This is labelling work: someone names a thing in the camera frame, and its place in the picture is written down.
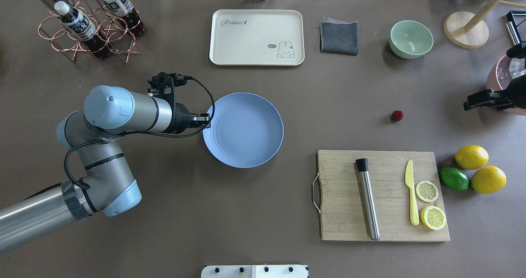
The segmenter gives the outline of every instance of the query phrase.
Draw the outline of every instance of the round plate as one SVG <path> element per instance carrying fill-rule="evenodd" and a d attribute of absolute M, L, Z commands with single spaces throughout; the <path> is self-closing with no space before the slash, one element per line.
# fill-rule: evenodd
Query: round plate
<path fill-rule="evenodd" d="M 283 121 L 265 98 L 232 93 L 216 101 L 212 126 L 203 130 L 210 152 L 221 162 L 252 168 L 270 160 L 283 141 Z"/>

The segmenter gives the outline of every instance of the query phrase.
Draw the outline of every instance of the cutting board handle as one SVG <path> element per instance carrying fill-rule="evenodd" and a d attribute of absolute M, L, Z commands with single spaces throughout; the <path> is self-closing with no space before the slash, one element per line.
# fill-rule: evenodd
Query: cutting board handle
<path fill-rule="evenodd" d="M 320 207 L 316 204 L 316 200 L 314 199 L 314 183 L 316 183 L 316 181 L 318 181 L 318 186 L 320 187 L 320 196 L 321 196 L 321 184 L 319 183 L 320 182 L 320 173 L 319 171 L 316 171 L 316 177 L 314 178 L 314 181 L 312 182 L 312 203 L 314 204 L 314 207 L 316 207 L 316 209 L 318 209 L 318 214 L 321 216 L 321 209 Z"/>

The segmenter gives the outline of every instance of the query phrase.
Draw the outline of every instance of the cartoon rabbit face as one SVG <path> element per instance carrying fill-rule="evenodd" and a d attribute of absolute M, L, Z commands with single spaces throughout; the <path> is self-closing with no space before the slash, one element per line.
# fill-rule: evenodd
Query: cartoon rabbit face
<path fill-rule="evenodd" d="M 278 49 L 278 55 L 276 57 L 281 58 L 294 58 L 294 48 L 293 44 L 291 42 L 280 42 L 279 43 L 279 49 Z"/>

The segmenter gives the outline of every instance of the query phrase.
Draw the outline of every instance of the wooden cutting board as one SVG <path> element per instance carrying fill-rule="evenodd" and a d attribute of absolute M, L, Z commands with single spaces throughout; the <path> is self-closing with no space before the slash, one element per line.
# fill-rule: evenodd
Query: wooden cutting board
<path fill-rule="evenodd" d="M 380 241 L 449 241 L 446 224 L 433 231 L 422 222 L 409 222 L 409 189 L 404 182 L 408 160 L 414 162 L 415 185 L 430 181 L 438 188 L 434 203 L 417 197 L 418 212 L 428 205 L 445 212 L 434 153 L 387 151 L 318 151 L 318 171 L 321 186 L 321 239 L 339 241 L 372 241 L 367 235 L 358 187 L 355 161 L 368 158 L 369 175 L 376 215 L 380 226 Z"/>

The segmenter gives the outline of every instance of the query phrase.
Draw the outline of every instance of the red berry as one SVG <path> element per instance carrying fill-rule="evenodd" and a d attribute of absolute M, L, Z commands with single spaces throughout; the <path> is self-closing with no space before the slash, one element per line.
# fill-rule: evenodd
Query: red berry
<path fill-rule="evenodd" d="M 393 111 L 391 114 L 391 119 L 395 122 L 398 122 L 399 120 L 404 118 L 404 113 L 402 111 Z"/>

